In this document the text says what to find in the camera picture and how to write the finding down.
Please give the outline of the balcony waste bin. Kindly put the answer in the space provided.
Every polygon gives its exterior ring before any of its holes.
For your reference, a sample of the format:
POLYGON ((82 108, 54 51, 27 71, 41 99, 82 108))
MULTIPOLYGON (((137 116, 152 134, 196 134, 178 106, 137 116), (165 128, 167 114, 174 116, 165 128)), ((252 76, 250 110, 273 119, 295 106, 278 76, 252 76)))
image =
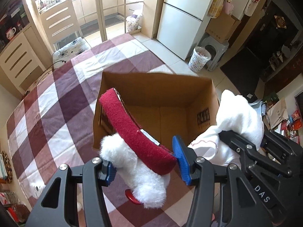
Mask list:
POLYGON ((139 27, 140 19, 140 14, 133 14, 131 16, 128 16, 126 18, 126 32, 129 33, 137 30, 139 27))

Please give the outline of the wooden dining chair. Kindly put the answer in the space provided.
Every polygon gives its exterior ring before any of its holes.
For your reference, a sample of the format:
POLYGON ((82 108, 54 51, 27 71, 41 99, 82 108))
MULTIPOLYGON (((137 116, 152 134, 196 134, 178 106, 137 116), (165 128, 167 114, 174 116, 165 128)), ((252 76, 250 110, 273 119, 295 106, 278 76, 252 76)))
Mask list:
POLYGON ((54 63, 65 63, 91 47, 83 38, 72 0, 66 0, 40 15, 47 39, 55 47, 54 63))

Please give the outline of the white refrigerator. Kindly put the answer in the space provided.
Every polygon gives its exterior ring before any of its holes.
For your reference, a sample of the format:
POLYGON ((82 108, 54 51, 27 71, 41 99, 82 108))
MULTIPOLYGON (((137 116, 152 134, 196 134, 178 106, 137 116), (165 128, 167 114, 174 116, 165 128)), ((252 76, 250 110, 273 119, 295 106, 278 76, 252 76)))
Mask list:
POLYGON ((185 60, 204 35, 213 0, 164 0, 157 40, 185 60))

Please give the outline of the red white plush headband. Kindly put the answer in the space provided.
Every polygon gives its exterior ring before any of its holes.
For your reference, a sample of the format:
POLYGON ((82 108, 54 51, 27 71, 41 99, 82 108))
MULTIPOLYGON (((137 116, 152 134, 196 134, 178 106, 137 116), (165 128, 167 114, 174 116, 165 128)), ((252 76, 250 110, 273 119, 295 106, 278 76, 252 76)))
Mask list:
POLYGON ((115 88, 102 94, 99 103, 114 129, 101 138, 100 157, 117 169, 129 187, 125 195, 131 202, 163 207, 176 157, 137 124, 115 88))

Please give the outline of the brown cardboard box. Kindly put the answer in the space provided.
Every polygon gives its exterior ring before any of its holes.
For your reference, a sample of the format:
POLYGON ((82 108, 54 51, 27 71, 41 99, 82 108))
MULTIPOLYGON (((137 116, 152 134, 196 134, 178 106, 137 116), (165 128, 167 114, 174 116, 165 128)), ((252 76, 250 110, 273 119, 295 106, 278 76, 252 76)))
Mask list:
POLYGON ((189 145, 216 123, 219 101, 207 77, 103 72, 99 93, 115 88, 136 122, 168 149, 180 135, 189 145))

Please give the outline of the cream drawer cabinet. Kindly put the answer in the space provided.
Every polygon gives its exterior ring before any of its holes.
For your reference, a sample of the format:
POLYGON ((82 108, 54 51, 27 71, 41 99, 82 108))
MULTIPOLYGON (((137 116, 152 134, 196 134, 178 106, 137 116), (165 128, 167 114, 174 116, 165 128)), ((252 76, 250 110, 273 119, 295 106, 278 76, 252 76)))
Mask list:
POLYGON ((29 42, 31 35, 35 33, 32 27, 28 26, 20 31, 1 53, 1 69, 21 95, 26 92, 26 89, 22 88, 26 78, 36 68, 46 70, 29 42))

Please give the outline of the cardboard box on stool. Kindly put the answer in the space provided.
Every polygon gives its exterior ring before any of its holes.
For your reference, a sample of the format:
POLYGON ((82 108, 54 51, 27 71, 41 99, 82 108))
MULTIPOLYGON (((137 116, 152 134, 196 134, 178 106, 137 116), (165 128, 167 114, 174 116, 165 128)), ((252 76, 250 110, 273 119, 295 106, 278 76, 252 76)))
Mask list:
POLYGON ((209 21, 205 31, 222 44, 229 40, 240 22, 236 17, 222 12, 219 17, 209 21))

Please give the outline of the patterned waste bin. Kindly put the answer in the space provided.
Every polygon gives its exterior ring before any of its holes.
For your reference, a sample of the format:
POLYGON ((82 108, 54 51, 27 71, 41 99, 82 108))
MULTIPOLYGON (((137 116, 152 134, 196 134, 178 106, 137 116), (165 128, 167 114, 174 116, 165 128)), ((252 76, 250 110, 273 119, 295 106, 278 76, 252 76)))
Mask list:
POLYGON ((211 54, 204 47, 195 47, 188 63, 188 68, 198 73, 211 60, 211 54))

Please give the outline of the grey plastic stool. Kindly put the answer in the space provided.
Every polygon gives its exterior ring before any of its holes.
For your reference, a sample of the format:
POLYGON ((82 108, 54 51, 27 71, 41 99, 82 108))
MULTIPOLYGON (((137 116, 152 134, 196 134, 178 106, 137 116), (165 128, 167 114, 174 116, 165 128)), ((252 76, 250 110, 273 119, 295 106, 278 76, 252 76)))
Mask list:
POLYGON ((227 41, 220 43, 213 37, 208 36, 202 41, 201 46, 211 54, 211 59, 206 63, 205 67, 208 71, 213 71, 218 67, 229 47, 229 43, 227 41))

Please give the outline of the woven rattan basket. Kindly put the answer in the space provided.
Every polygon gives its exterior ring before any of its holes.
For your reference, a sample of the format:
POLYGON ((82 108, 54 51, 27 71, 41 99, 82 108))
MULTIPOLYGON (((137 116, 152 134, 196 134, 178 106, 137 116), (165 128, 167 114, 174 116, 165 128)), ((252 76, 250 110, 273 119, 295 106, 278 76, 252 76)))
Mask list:
POLYGON ((3 161, 4 161, 4 166, 5 166, 5 169, 6 169, 6 172, 7 172, 7 179, 6 179, 6 184, 10 184, 12 182, 12 179, 13 179, 13 173, 12 173, 12 167, 11 167, 11 164, 10 164, 10 159, 7 155, 6 152, 2 151, 1 152, 1 155, 3 156, 3 161))

